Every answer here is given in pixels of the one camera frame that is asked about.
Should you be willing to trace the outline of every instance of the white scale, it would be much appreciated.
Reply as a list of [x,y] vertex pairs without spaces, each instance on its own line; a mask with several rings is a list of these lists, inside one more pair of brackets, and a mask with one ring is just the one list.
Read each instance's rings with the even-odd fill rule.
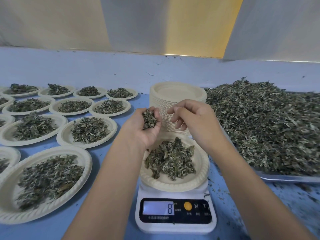
[[140,182],[135,220],[145,233],[208,234],[217,225],[208,180],[181,193],[160,191]]

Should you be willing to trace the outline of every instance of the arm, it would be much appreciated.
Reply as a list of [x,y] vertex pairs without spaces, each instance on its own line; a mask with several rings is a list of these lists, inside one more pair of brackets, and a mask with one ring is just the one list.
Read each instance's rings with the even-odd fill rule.
[[159,109],[155,109],[156,126],[142,130],[145,110],[137,109],[122,126],[62,240],[123,238],[143,154],[155,142],[161,126]]
[[316,239],[256,175],[224,136],[210,105],[184,100],[168,110],[214,159],[252,239]]

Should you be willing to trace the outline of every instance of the yellow button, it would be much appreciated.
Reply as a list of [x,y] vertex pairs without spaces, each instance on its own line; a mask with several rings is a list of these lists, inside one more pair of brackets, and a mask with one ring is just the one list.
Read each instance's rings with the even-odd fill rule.
[[184,208],[187,210],[187,211],[190,211],[192,209],[192,205],[190,202],[185,202],[184,203]]

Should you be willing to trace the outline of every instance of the person's left hand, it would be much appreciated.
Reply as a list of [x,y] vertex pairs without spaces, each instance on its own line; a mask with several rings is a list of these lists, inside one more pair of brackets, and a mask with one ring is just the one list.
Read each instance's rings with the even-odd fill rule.
[[157,119],[157,123],[154,128],[142,130],[144,125],[142,113],[144,113],[146,110],[146,108],[136,109],[134,114],[124,123],[121,128],[121,131],[123,131],[125,134],[135,135],[135,139],[142,142],[145,149],[156,142],[162,122],[159,108],[150,107],[149,110],[154,111],[154,117]]

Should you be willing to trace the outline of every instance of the handful of dried herbs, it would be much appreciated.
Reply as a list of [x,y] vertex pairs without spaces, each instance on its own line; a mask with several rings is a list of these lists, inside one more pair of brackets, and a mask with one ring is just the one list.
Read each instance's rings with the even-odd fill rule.
[[0,105],[5,104],[6,102],[8,102],[7,99],[5,99],[4,97],[0,97]]
[[10,85],[10,90],[6,90],[6,94],[22,94],[28,92],[37,91],[38,88],[36,86],[30,86],[26,84],[19,85],[17,83],[13,83]]
[[9,159],[0,158],[0,173],[2,173],[9,166]]
[[80,96],[85,96],[85,97],[89,97],[89,96],[97,96],[99,95],[99,91],[98,89],[96,89],[95,86],[89,86],[89,87],[85,87],[85,88],[82,88],[78,94]]
[[74,121],[71,129],[73,142],[79,141],[85,144],[99,141],[110,132],[107,123],[102,118],[97,117],[84,117],[78,122]]
[[124,106],[121,100],[105,100],[99,106],[97,106],[93,111],[99,114],[113,114],[124,110]]
[[146,110],[146,112],[142,113],[143,119],[144,119],[144,125],[143,129],[153,128],[156,123],[157,119],[155,118],[155,114],[153,111],[150,111],[149,109]]
[[59,155],[23,169],[17,198],[22,211],[37,209],[47,199],[56,200],[68,192],[82,176],[84,167],[76,165],[76,155]]
[[124,99],[133,96],[133,94],[125,88],[118,88],[115,90],[110,89],[107,91],[107,93],[110,97],[117,99]]
[[194,145],[184,147],[181,139],[176,137],[174,142],[163,141],[152,150],[145,160],[145,167],[150,167],[154,179],[160,177],[159,173],[167,174],[172,181],[183,179],[190,173],[196,173],[191,160],[193,153]]
[[49,86],[48,95],[50,95],[50,96],[61,95],[61,94],[65,94],[67,92],[70,92],[70,90],[68,88],[62,87],[62,86],[57,85],[57,84],[48,83],[48,86]]
[[319,93],[285,92],[245,78],[206,92],[206,103],[251,166],[265,173],[320,174]]
[[62,103],[58,111],[61,113],[72,113],[72,112],[78,112],[81,110],[85,110],[91,106],[91,103],[88,103],[87,101],[66,101]]
[[50,104],[50,101],[44,102],[36,98],[28,98],[24,101],[13,101],[8,108],[10,112],[20,113],[44,108]]
[[26,141],[47,135],[57,129],[51,118],[30,113],[23,117],[13,136],[19,141]]

